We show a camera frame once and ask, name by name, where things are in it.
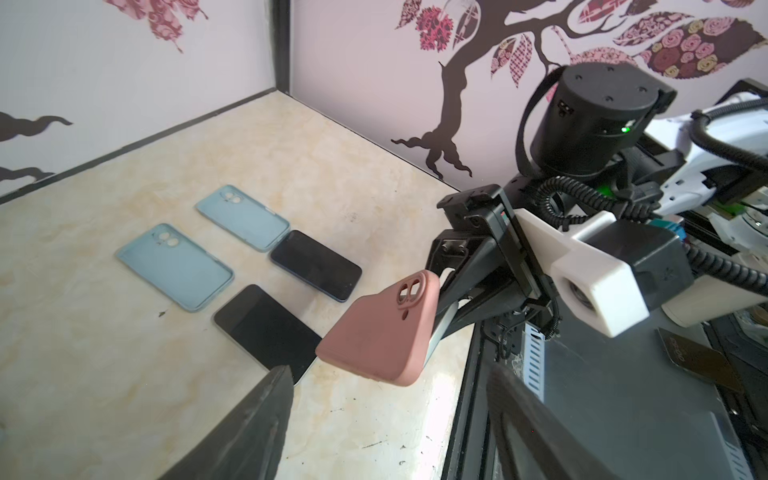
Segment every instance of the phone screen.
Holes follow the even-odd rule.
[[[270,255],[272,261],[339,302],[345,302],[362,270],[330,248],[293,230]]]
[[[288,365],[293,384],[315,360],[320,337],[256,285],[214,315],[214,322],[268,369]]]

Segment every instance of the tabletop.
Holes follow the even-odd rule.
[[[232,184],[362,267],[348,303],[205,219]],[[454,190],[272,93],[0,206],[0,478],[155,479],[265,375],[211,317],[255,283],[321,336],[424,267]],[[235,272],[189,313],[114,257],[170,223]],[[278,478],[439,478],[471,327],[401,388],[319,360],[294,392]]]

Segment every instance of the white bracket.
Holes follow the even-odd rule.
[[[531,325],[525,324],[523,346],[523,383],[544,403],[544,336]]]
[[[598,212],[566,233],[525,209],[515,210],[515,215],[541,269],[579,320],[615,337],[648,318],[630,266],[584,242],[616,221],[611,212]]]

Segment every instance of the black smartphone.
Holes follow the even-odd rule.
[[[288,233],[270,258],[337,302],[349,299],[362,276],[359,266],[298,230]]]
[[[294,385],[315,361],[319,335],[256,285],[222,306],[214,323],[268,369],[290,366]]]
[[[722,353],[669,330],[657,330],[672,363],[701,379],[744,393],[736,371]]]

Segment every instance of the brown tree trunk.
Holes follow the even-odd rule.
[[[516,12],[515,3],[501,2],[500,0],[477,0],[480,7],[480,22],[475,35],[470,38],[454,55],[449,62],[442,67],[442,113],[440,123],[432,130],[424,133],[421,137],[411,137],[408,140],[392,140],[394,144],[402,144],[408,148],[422,147],[429,150],[426,158],[426,164],[429,170],[435,172],[435,175],[442,180],[442,174],[438,171],[436,163],[442,156],[445,161],[453,165],[457,170],[469,172],[472,176],[472,170],[464,165],[459,158],[456,144],[453,143],[453,137],[458,132],[462,124],[462,91],[467,87],[466,68],[482,58],[492,48],[500,44],[505,38],[521,34],[527,31],[533,31],[537,34],[535,37],[537,53],[543,57],[541,52],[541,42],[538,41],[538,35],[544,28],[550,25],[565,25],[566,31],[572,33],[568,27],[568,16],[571,12],[585,0],[572,0],[568,6],[561,12],[550,15],[546,18],[530,18],[522,22],[506,25],[504,20],[509,12]],[[610,31],[602,30],[600,25],[596,31],[587,34],[569,35],[572,38],[576,36],[592,35],[593,33]]]

